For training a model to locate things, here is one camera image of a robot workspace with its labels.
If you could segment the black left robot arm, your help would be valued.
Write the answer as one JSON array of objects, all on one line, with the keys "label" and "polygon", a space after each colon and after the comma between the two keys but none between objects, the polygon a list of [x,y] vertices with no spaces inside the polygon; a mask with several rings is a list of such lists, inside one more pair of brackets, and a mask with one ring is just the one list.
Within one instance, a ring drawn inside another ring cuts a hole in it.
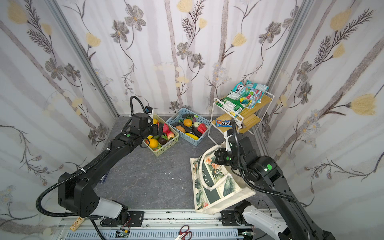
[{"label": "black left robot arm", "polygon": [[[141,112],[134,112],[134,100],[130,97],[131,115],[119,134],[95,159],[72,174],[64,173],[58,182],[44,190],[36,200],[36,209],[48,217],[103,218],[107,227],[126,226],[131,220],[127,206],[116,201],[99,197],[94,191],[99,180],[120,160],[143,147],[149,136],[162,133],[163,128],[153,123],[152,108],[141,105]],[[67,213],[54,213],[42,206],[43,198],[53,190],[58,190],[58,204],[68,210]]]}]

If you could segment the floral canvas tote bag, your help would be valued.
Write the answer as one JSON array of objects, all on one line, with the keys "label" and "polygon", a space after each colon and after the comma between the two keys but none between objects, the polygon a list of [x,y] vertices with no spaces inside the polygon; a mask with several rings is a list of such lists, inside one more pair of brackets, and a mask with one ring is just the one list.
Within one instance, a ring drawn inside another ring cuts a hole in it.
[{"label": "floral canvas tote bag", "polygon": [[213,215],[256,194],[228,166],[214,163],[220,146],[215,145],[198,158],[191,158],[194,208]]}]

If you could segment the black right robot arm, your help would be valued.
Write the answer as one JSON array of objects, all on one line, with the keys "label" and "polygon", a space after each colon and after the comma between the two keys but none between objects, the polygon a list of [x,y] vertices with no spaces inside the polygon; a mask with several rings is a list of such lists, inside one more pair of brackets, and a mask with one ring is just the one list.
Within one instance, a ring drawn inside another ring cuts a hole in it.
[{"label": "black right robot arm", "polygon": [[333,240],[335,236],[320,228],[305,211],[283,174],[269,156],[259,156],[248,137],[239,138],[236,121],[231,119],[230,136],[226,147],[215,154],[215,164],[229,166],[251,189],[266,194],[283,218],[278,222],[272,216],[260,213],[247,201],[235,207],[239,224],[259,228],[274,240]]}]

